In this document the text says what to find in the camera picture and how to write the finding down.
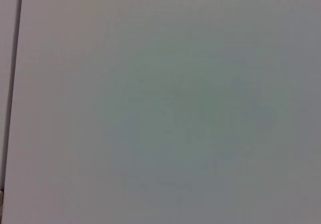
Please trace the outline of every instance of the white panel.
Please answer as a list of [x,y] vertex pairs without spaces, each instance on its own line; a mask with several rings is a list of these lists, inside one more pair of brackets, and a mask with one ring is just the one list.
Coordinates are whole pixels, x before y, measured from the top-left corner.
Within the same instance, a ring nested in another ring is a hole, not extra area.
[[0,0],[0,189],[4,187],[4,148],[17,0]]
[[319,224],[320,0],[23,0],[4,224]]

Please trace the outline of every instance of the white surface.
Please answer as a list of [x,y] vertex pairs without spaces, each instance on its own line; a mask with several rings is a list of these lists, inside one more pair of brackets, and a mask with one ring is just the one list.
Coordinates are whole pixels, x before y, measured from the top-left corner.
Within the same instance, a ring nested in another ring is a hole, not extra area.
[[[3,164],[6,113],[9,93],[11,57],[16,22],[17,0],[0,0],[0,165]],[[3,169],[0,167],[0,179]]]
[[23,0],[4,224],[319,224],[320,0]]

